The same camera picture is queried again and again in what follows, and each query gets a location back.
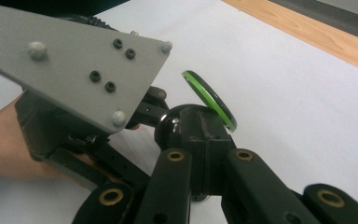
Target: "brass insert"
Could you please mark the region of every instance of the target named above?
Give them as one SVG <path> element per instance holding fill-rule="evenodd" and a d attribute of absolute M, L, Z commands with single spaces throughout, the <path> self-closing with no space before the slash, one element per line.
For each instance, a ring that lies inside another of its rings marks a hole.
<path fill-rule="evenodd" d="M 173 151 L 170 154 L 168 154 L 168 160 L 170 161 L 181 161 L 185 158 L 185 155 L 180 151 Z"/>
<path fill-rule="evenodd" d="M 121 189 L 106 189 L 100 195 L 100 203 L 103 205 L 115 205 L 119 203 L 124 197 Z"/>
<path fill-rule="evenodd" d="M 337 195 L 335 192 L 327 190 L 327 189 L 320 189 L 317 192 L 318 199 L 332 207 L 341 208 L 345 206 L 344 199 L 341 196 Z"/>
<path fill-rule="evenodd" d="M 253 158 L 253 154 L 245 150 L 237 151 L 235 156 L 242 161 L 251 161 Z"/>

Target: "gray metal plate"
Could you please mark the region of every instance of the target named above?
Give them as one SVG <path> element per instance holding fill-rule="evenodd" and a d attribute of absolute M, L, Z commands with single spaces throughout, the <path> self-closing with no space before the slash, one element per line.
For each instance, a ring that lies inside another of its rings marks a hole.
<path fill-rule="evenodd" d="M 122 49 L 113 41 L 120 38 Z M 47 57 L 32 60 L 27 46 L 40 41 Z M 122 130 L 165 63 L 164 42 L 0 7 L 0 74 L 107 133 Z M 125 51 L 136 56 L 127 59 Z M 90 81 L 91 71 L 102 80 Z M 107 81 L 116 91 L 107 92 Z M 119 127 L 114 112 L 127 114 Z"/>

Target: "white table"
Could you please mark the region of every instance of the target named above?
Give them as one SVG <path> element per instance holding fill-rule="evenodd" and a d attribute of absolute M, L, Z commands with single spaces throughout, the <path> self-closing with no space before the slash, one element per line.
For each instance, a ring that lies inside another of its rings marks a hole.
<path fill-rule="evenodd" d="M 326 183 L 358 201 L 358 68 L 221 1 L 134 0 L 100 18 L 173 42 L 153 84 L 170 107 L 202 104 L 181 77 L 193 70 L 236 116 L 236 145 L 258 153 L 287 187 Z M 20 92 L 0 77 L 0 108 Z M 152 131 L 113 137 L 149 174 L 158 156 Z M 63 180 L 0 177 L 0 223 L 70 223 L 88 194 Z M 191 223 L 225 223 L 219 204 L 193 204 Z"/>

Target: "green disc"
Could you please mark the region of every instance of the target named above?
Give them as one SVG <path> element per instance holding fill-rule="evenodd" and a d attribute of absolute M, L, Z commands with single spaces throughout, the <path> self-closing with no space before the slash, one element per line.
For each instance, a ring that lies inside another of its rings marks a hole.
<path fill-rule="evenodd" d="M 182 75 L 202 102 L 214 109 L 226 127 L 234 133 L 237 129 L 237 121 L 216 92 L 195 72 L 185 71 Z"/>

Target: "wooden edge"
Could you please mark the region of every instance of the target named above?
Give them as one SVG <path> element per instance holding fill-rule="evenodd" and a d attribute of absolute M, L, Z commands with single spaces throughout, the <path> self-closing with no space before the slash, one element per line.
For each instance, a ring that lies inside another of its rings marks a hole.
<path fill-rule="evenodd" d="M 358 67 L 358 37 L 268 0 L 223 0 L 314 47 Z"/>

